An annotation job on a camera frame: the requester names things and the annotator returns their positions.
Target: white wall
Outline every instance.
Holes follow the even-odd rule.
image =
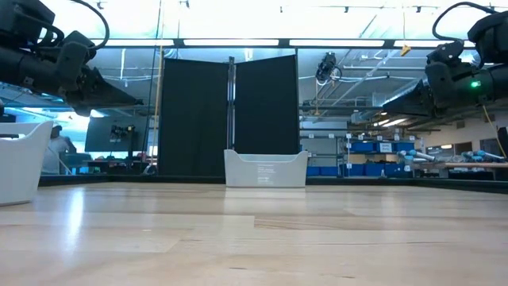
[[[467,119],[465,123],[466,126],[462,129],[457,129],[454,122],[451,126],[438,126],[440,132],[420,133],[419,136],[423,138],[425,147],[471,142],[473,150],[480,149],[480,140],[497,137],[497,132],[482,118]],[[496,114],[495,122],[492,123],[497,128],[507,127],[508,115]]]

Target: green led light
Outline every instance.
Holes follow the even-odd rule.
[[[475,81],[475,82],[471,83],[472,88],[477,88],[477,87],[481,87],[481,86],[482,86],[482,82],[480,82],[480,81]]]

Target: person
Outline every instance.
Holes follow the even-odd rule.
[[[60,153],[76,153],[76,147],[72,144],[71,139],[69,137],[60,136],[60,131],[62,131],[62,126],[55,126],[51,130],[48,148],[44,153],[42,175],[59,175]]]

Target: black partition panel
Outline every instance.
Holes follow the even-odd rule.
[[[296,56],[237,65],[235,150],[244,154],[299,152]]]
[[[228,69],[228,64],[165,60],[160,175],[225,176]]]

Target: monitor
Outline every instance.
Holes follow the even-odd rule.
[[[147,117],[90,118],[85,152],[146,152]]]

